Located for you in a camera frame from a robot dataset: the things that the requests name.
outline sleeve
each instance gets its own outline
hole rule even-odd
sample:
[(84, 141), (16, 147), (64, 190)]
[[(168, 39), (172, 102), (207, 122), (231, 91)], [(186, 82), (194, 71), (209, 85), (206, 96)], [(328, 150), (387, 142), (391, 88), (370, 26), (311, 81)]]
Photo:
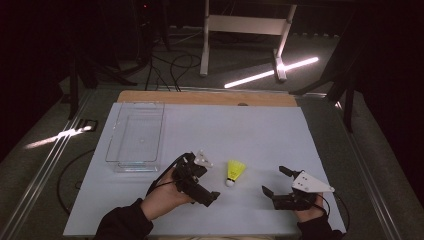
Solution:
[(303, 223), (297, 223), (302, 232), (303, 240), (340, 240), (343, 237), (339, 230), (332, 230), (328, 223), (328, 217), (315, 218)]
[(94, 240), (143, 239), (153, 229), (140, 208), (143, 200), (137, 199), (131, 206), (118, 207), (107, 213), (97, 228)]

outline fluorescent light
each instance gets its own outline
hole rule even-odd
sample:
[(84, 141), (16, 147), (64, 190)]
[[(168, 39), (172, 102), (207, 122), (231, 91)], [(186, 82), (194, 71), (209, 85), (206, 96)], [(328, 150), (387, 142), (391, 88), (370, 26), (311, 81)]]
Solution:
[(261, 74), (255, 75), (255, 76), (251, 76), (251, 77), (248, 77), (248, 78), (245, 78), (245, 79), (242, 79), (242, 80), (238, 80), (238, 81), (235, 81), (235, 82), (227, 83), (227, 84), (224, 85), (224, 88), (230, 88), (230, 87), (234, 87), (234, 86), (237, 86), (237, 85), (240, 85), (240, 84), (243, 84), (243, 83), (255, 81), (255, 80), (258, 80), (260, 78), (271, 76), (272, 74), (274, 74), (274, 70), (264, 72), (264, 73), (261, 73)]
[[(318, 58), (317, 57), (314, 57), (314, 58), (309, 58), (309, 59), (306, 59), (306, 60), (303, 60), (303, 61), (300, 61), (300, 62), (297, 62), (297, 63), (293, 63), (291, 65), (287, 65), (287, 66), (285, 66), (283, 64), (281, 64), (281, 65), (279, 64), (277, 66), (277, 71), (278, 70), (281, 70), (281, 69), (284, 69), (284, 71), (288, 71), (290, 69), (298, 68), (298, 67), (301, 67), (301, 66), (305, 66), (305, 65), (314, 63), (316, 61), (318, 61)], [(251, 77), (248, 77), (248, 78), (244, 78), (244, 79), (241, 79), (241, 80), (238, 80), (238, 81), (227, 83), (227, 84), (224, 85), (224, 88), (231, 88), (231, 87), (234, 87), (234, 86), (237, 86), (237, 85), (240, 85), (240, 84), (252, 82), (252, 81), (255, 81), (255, 80), (258, 80), (258, 79), (267, 77), (267, 76), (271, 76), (273, 74), (274, 74), (274, 70), (268, 71), (268, 72), (264, 72), (264, 73), (261, 73), (261, 74), (258, 74), (258, 75), (254, 75), (254, 76), (251, 76)]]
[(314, 58), (309, 58), (309, 59), (306, 59), (306, 60), (303, 60), (303, 61), (300, 61), (300, 62), (297, 62), (297, 63), (293, 63), (291, 65), (283, 66), (283, 67), (284, 67), (284, 70), (285, 71), (288, 71), (290, 69), (298, 68), (298, 67), (301, 67), (301, 66), (305, 66), (305, 65), (308, 65), (308, 64), (317, 62), (317, 61), (318, 61), (318, 58), (317, 57), (314, 57)]
[(40, 140), (40, 141), (37, 141), (37, 142), (27, 144), (24, 148), (25, 149), (32, 149), (32, 148), (40, 147), (42, 145), (52, 143), (52, 142), (56, 141), (57, 139), (59, 139), (61, 137), (67, 137), (67, 136), (73, 137), (73, 136), (81, 134), (85, 131), (91, 130), (91, 128), (92, 128), (91, 126), (85, 126), (84, 128), (80, 128), (78, 130), (69, 129), (67, 131), (60, 132), (57, 136), (46, 138), (44, 140)]

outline human arm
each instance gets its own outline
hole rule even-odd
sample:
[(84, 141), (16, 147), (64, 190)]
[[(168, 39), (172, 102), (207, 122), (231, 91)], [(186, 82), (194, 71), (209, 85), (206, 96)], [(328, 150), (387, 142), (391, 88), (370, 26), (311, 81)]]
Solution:
[(328, 216), (322, 211), (323, 197), (318, 194), (315, 206), (308, 210), (294, 211), (299, 219), (297, 226), (302, 232), (302, 240), (339, 240), (343, 234), (339, 230), (332, 230), (328, 223)]
[(137, 199), (131, 206), (118, 207), (101, 220), (94, 240), (143, 239), (153, 229), (152, 220), (165, 215), (174, 208), (193, 200), (178, 192), (172, 179), (171, 169), (144, 200)]

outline white table surface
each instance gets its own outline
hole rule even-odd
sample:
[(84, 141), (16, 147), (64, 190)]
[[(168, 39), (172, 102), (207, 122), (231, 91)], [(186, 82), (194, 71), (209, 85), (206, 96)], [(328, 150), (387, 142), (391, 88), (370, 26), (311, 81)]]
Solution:
[[(297, 234), (294, 214), (274, 210), (261, 186), (276, 195), (292, 192), (293, 179), (278, 171), (280, 165), (305, 170), (328, 183), (299, 107), (167, 104), (159, 151), (160, 171), (115, 173), (105, 159), (120, 106), (115, 103), (110, 111), (64, 236), (95, 235), (107, 212), (143, 198), (152, 181), (185, 152), (204, 151), (214, 167), (208, 169), (199, 183), (221, 195), (209, 207), (186, 204), (154, 220), (152, 236)], [(229, 159), (247, 165), (232, 188), (225, 186)], [(345, 232), (333, 194), (325, 193), (324, 197), (331, 207), (330, 225)]]

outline robotic hand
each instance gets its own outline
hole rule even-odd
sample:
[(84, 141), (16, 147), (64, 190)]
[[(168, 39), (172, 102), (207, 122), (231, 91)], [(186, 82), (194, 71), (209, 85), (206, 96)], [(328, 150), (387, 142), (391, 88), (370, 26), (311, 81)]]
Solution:
[(156, 187), (160, 179), (175, 165), (172, 178), (175, 181), (177, 190), (184, 192), (196, 202), (209, 207), (220, 195), (219, 192), (209, 192), (199, 184), (199, 178), (208, 170), (206, 167), (212, 167), (212, 164), (206, 159), (202, 151), (197, 156), (191, 153), (184, 153), (178, 157), (153, 183), (147, 191), (148, 195)]
[(274, 195), (274, 192), (262, 186), (263, 193), (272, 200), (276, 210), (307, 210), (314, 206), (317, 193), (334, 192), (333, 187), (319, 181), (305, 171), (296, 172), (283, 166), (280, 166), (279, 170), (289, 177), (293, 176), (294, 181), (292, 184), (293, 192), (288, 195)]

